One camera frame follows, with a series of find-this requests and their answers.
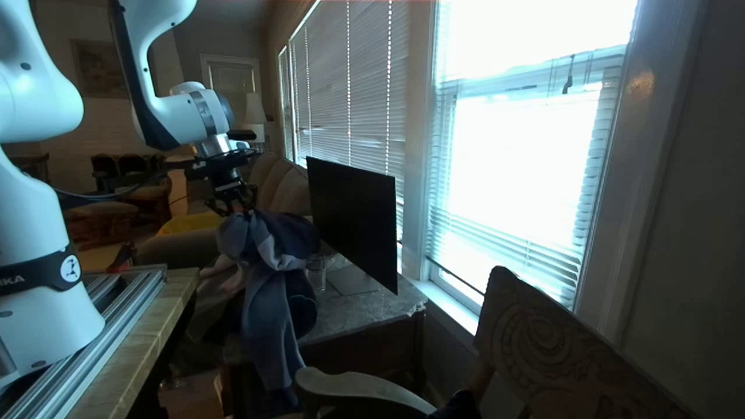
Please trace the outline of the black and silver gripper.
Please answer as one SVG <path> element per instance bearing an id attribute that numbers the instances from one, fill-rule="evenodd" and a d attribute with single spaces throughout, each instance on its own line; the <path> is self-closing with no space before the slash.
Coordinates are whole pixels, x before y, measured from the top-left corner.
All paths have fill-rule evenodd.
<path id="1" fill-rule="evenodd" d="M 256 161 L 256 151 L 238 148 L 223 155 L 195 158 L 186 165 L 188 178 L 208 184 L 206 204 L 220 215 L 232 211 L 252 211 L 256 191 L 248 184 L 248 165 Z"/>

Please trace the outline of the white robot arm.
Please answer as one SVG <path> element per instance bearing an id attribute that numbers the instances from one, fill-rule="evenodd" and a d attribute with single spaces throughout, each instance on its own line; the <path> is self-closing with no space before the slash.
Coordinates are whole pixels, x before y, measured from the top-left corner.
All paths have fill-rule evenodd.
<path id="1" fill-rule="evenodd" d="M 216 168 L 220 194 L 231 194 L 232 158 L 210 142 L 231 130 L 231 108 L 220 93 L 184 82 L 171 94 L 153 88 L 149 45 L 186 20 L 198 0 L 111 0 L 117 41 L 134 115 L 147 146 L 184 143 Z M 64 136 L 85 118 L 76 86 L 51 61 L 30 0 L 0 0 L 0 142 L 26 143 Z M 64 361 L 102 334 L 80 258 L 72 251 L 58 193 L 0 154 L 0 382 Z"/>

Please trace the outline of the aluminium rail robot base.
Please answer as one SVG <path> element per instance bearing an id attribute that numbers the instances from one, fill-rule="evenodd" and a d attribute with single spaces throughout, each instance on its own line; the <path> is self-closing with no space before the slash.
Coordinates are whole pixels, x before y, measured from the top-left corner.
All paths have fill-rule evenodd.
<path id="1" fill-rule="evenodd" d="M 181 320 L 195 267 L 99 274 L 106 327 L 2 400 L 0 419 L 125 419 Z"/>

